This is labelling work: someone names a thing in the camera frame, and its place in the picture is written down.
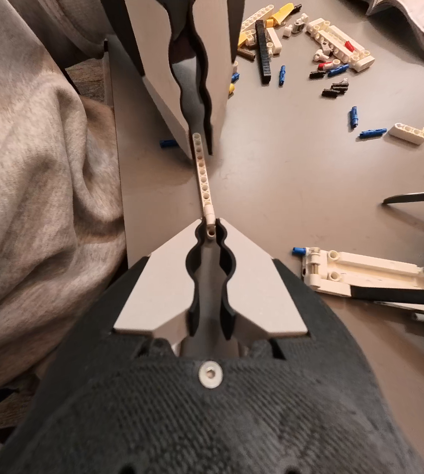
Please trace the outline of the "white lego frame piece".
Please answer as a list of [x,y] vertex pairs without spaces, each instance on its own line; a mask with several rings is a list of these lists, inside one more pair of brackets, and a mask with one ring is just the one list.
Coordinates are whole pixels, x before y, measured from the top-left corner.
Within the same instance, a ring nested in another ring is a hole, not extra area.
[[307,34],[319,45],[318,49],[324,54],[338,59],[343,64],[350,64],[350,68],[359,73],[370,68],[375,58],[370,51],[357,43],[337,26],[323,18],[307,23]]

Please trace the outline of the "long black flat bar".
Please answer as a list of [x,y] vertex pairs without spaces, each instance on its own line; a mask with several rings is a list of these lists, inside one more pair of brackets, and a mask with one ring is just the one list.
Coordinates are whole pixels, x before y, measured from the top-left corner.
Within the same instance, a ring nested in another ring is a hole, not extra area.
[[268,85],[272,78],[272,72],[267,48],[264,20],[256,20],[255,30],[259,56],[261,83],[262,85]]

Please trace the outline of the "yellow lego plate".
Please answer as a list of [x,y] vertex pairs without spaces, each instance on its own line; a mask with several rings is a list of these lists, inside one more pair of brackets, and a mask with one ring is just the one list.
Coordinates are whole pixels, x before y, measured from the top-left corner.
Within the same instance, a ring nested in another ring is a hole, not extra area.
[[293,3],[287,3],[283,5],[279,10],[274,12],[273,15],[270,16],[269,20],[273,21],[273,27],[280,26],[281,23],[286,20],[286,18],[292,13],[294,9]]

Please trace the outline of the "thick white lego beam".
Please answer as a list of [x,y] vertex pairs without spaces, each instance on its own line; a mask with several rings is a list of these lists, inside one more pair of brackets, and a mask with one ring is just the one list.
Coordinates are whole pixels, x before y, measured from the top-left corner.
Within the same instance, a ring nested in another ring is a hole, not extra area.
[[249,16],[242,22],[240,32],[244,33],[246,31],[254,29],[256,21],[267,20],[269,17],[273,15],[273,13],[274,13],[273,4],[269,4],[266,7],[259,9],[253,15]]

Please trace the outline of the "white angled lego beam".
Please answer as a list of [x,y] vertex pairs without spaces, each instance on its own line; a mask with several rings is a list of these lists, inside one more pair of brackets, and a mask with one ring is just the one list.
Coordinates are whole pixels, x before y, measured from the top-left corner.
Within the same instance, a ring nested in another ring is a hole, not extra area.
[[395,123],[387,133],[395,138],[409,142],[414,145],[422,145],[424,143],[424,127],[415,128],[403,123]]

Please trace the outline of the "long white lego beam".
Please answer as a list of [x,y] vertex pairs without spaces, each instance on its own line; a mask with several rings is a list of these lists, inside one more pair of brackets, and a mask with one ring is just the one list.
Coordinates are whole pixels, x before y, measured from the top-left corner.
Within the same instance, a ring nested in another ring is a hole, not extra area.
[[199,186],[199,194],[202,202],[203,217],[206,214],[215,213],[211,200],[209,180],[205,163],[204,146],[200,133],[192,134],[193,150],[196,163],[197,181]]

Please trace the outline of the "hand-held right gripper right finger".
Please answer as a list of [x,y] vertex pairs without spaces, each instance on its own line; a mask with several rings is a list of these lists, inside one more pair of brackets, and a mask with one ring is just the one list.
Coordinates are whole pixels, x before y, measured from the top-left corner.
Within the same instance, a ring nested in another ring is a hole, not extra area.
[[226,340],[250,348],[259,340],[308,334],[274,259],[225,219],[216,220],[221,290],[220,324]]

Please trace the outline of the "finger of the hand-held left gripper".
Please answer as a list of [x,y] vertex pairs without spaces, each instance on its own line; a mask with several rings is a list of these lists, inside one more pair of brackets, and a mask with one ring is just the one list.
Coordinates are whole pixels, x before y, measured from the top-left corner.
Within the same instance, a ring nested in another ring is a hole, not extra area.
[[232,74],[227,1],[194,1],[191,14],[203,61],[204,131],[209,154],[214,155],[220,145]]
[[172,28],[168,11],[155,0],[127,0],[125,4],[144,70],[144,85],[173,138],[192,159],[190,127],[181,109],[181,88],[169,60]]

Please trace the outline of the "partly built lego aircraft model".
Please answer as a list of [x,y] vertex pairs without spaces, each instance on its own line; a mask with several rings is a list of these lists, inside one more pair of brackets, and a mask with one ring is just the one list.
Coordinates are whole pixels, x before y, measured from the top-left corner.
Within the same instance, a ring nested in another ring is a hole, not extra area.
[[424,266],[319,247],[294,247],[303,282],[318,293],[409,311],[424,323]]

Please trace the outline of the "white lego panel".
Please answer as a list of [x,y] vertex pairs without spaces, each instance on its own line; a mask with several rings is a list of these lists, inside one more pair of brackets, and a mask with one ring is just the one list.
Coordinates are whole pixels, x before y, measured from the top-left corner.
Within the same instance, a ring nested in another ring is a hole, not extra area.
[[273,55],[274,56],[279,55],[282,50],[282,44],[281,44],[280,39],[278,38],[275,28],[268,27],[266,28],[265,33],[266,33],[267,43],[271,43],[272,45],[271,50],[273,52]]

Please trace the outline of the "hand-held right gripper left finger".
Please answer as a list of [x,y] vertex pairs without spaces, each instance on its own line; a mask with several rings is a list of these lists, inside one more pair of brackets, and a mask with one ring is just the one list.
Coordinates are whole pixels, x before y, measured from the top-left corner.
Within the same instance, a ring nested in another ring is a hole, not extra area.
[[197,219],[152,252],[146,260],[114,330],[169,342],[182,342],[199,326],[200,297],[196,276],[202,263],[203,219]]

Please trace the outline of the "person's left forearm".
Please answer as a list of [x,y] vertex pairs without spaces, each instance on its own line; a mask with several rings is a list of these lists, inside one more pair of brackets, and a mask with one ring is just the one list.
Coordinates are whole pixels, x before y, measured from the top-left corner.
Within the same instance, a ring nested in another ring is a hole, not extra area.
[[11,0],[11,6],[62,69],[101,59],[112,34],[101,1]]

